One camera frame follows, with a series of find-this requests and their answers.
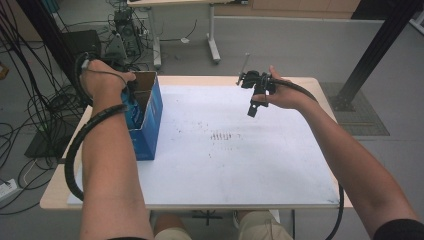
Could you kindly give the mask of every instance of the shorts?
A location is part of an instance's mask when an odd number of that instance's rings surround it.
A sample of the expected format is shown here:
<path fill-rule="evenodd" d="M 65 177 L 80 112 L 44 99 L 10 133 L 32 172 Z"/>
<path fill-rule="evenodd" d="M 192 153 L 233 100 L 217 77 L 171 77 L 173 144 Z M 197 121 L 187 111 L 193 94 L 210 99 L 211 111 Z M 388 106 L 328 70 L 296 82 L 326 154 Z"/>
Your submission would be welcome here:
<path fill-rule="evenodd" d="M 191 237 L 184 229 L 174 227 L 159 232 L 155 240 L 191 240 Z"/>
<path fill-rule="evenodd" d="M 239 240 L 293 240 L 269 211 L 253 211 L 240 222 Z"/>

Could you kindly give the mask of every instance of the forearm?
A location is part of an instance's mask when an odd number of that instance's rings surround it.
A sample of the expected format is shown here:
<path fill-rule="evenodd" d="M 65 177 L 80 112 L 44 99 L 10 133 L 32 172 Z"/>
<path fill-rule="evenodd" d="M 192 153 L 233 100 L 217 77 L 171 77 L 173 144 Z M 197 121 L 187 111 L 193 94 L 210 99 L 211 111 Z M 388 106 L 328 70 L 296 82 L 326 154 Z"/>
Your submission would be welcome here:
<path fill-rule="evenodd" d="M 299 111 L 370 236 L 381 219 L 417 218 L 391 174 L 317 103 L 302 103 Z"/>
<path fill-rule="evenodd" d="M 106 88 L 94 94 L 92 115 L 121 104 L 120 91 Z M 90 131 L 84 140 L 82 158 L 81 238 L 138 236 L 152 239 L 123 113 L 107 118 Z"/>

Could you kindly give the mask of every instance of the cardboard box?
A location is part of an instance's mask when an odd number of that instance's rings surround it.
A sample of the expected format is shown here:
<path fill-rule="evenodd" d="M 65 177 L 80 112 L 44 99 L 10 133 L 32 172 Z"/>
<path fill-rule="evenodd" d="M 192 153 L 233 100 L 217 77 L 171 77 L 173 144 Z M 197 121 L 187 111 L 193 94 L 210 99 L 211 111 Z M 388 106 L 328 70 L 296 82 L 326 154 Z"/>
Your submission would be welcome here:
<path fill-rule="evenodd" d="M 137 161 L 154 160 L 162 117 L 162 97 L 156 72 L 135 72 L 135 97 L 144 117 L 140 129 L 129 130 Z"/>

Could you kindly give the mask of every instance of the gray floor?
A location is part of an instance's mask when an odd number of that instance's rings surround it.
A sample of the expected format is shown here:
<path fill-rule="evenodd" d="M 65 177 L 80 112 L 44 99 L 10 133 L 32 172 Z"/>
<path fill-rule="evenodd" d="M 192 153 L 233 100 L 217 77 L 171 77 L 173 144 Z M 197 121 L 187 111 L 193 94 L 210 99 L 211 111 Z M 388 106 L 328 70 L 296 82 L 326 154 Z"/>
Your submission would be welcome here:
<path fill-rule="evenodd" d="M 63 12 L 65 22 L 73 23 L 68 19 L 71 15 L 72 11 L 67 14 Z M 365 21 L 223 17 L 217 18 L 215 24 L 216 42 L 222 58 L 219 64 L 211 60 L 204 39 L 207 22 L 198 21 L 189 44 L 162 42 L 163 66 L 159 74 L 236 75 L 243 63 L 244 53 L 250 52 L 252 56 L 247 69 L 266 71 L 273 64 L 284 76 L 314 77 L 320 82 L 345 82 L 381 26 L 381 22 Z M 172 29 L 172 32 L 171 28 L 164 27 L 163 36 L 184 37 L 191 28 L 180 31 Z M 43 51 L 37 50 L 37 53 L 45 59 Z M 12 66 L 7 54 L 0 54 L 0 58 Z M 359 138 L 393 173 L 421 216 L 424 216 L 424 162 L 421 161 L 424 149 L 424 127 L 421 121 L 424 117 L 421 106 L 424 101 L 423 59 L 424 38 L 408 25 L 362 88 L 390 136 Z M 151 59 L 145 58 L 143 61 L 151 62 Z M 34 67 L 42 91 L 46 95 L 50 94 L 51 89 L 41 70 Z M 57 66 L 53 67 L 58 79 L 62 79 Z M 8 78 L 0 81 L 0 122 L 17 127 L 27 118 L 24 110 L 28 95 L 22 88 L 12 68 Z M 36 129 L 31 127 L 22 130 L 8 163 L 1 169 L 1 178 L 16 179 L 19 170 L 29 160 L 23 152 L 35 132 Z M 36 174 L 36 170 L 33 170 L 27 178 L 31 179 Z M 39 201 L 43 191 L 44 187 L 24 193 L 13 205 L 1 209 L 0 214 L 23 209 Z M 210 226 L 205 226 L 205 220 L 191 219 L 191 212 L 179 214 L 194 239 L 236 239 L 237 231 L 232 227 L 230 212 L 218 212 L 224 219 L 211 220 Z M 296 239 L 324 239 L 334 225 L 336 214 L 336 210 L 296 210 Z M 280 216 L 291 233 L 290 212 L 283 210 Z M 79 218 L 78 211 L 46 211 L 39 207 L 20 214 L 2 215 L 0 238 L 77 239 Z M 367 239 L 354 210 L 346 209 L 335 239 Z"/>

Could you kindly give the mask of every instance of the person's right arm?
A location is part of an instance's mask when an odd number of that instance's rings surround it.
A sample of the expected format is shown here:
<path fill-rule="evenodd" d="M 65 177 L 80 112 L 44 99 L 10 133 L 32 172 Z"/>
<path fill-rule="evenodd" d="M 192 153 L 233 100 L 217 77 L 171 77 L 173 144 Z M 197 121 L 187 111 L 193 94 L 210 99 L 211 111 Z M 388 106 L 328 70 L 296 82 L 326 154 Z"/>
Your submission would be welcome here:
<path fill-rule="evenodd" d="M 274 78 L 281 78 L 270 67 Z M 252 99 L 265 101 L 264 95 Z M 345 189 L 370 237 L 394 219 L 418 220 L 391 174 L 357 140 L 330 118 L 317 102 L 296 90 L 277 86 L 266 101 L 298 110 L 308 122 L 334 176 Z"/>

